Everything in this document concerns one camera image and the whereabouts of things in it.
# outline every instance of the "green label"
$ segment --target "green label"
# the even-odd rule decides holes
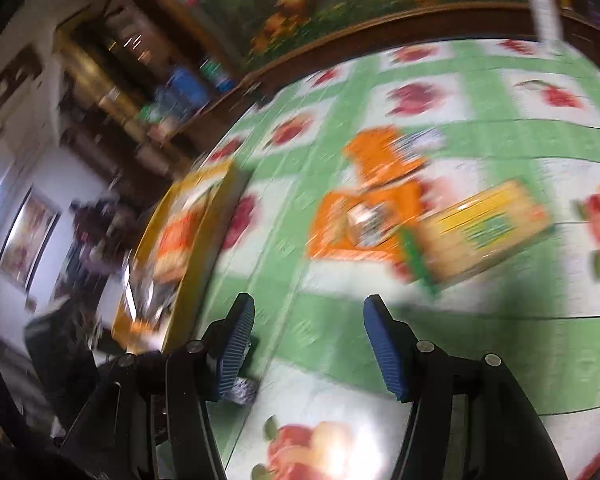
[[[513,231],[513,226],[504,213],[480,220],[462,230],[469,242],[475,245],[477,249],[493,244],[510,231]]]

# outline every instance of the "metal bolt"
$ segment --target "metal bolt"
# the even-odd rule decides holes
[[[416,343],[416,348],[423,354],[428,354],[429,352],[433,352],[436,349],[436,346],[431,341],[421,339]]]
[[[118,366],[127,367],[131,366],[136,360],[136,356],[133,354],[124,354],[120,359],[118,359]]]
[[[502,359],[500,359],[496,354],[487,354],[484,356],[484,362],[486,362],[489,366],[500,366],[502,364]]]
[[[202,352],[205,349],[204,344],[199,339],[195,341],[189,341],[187,343],[187,352],[190,354],[197,354],[198,352]]]

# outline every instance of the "framed picture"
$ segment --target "framed picture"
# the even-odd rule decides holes
[[[0,270],[29,290],[40,256],[60,210],[33,188],[29,189],[0,251]]]

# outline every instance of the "table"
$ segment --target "table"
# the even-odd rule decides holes
[[[410,83],[437,98],[416,113],[395,113],[388,93]],[[298,120],[294,135],[288,129]],[[427,178],[456,200],[522,178],[554,229],[435,303],[386,264],[308,260],[321,197],[355,180],[343,146],[382,124],[406,132],[439,126],[446,146]],[[369,294],[449,354],[500,355],[544,416],[570,478],[600,451],[600,266],[592,268],[600,247],[582,218],[600,184],[600,72],[579,52],[567,47],[554,57],[537,43],[463,40],[349,60],[247,112],[211,158],[226,156],[254,171],[244,195],[254,207],[247,230],[218,259],[202,330],[238,292],[250,293],[258,344],[248,374],[262,381],[250,410],[210,407],[230,480],[270,466],[265,430],[305,426],[285,430],[299,431],[290,438],[302,443],[325,421],[351,436],[346,471],[332,478],[387,477],[410,407],[384,388],[362,322]]]

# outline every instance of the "orange wrapper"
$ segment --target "orange wrapper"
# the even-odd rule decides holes
[[[360,194],[327,193],[311,227],[307,256],[402,262],[396,231],[423,213],[421,196],[416,180]]]
[[[361,186],[382,186],[420,168],[425,159],[393,126],[362,130],[342,153],[358,168]]]

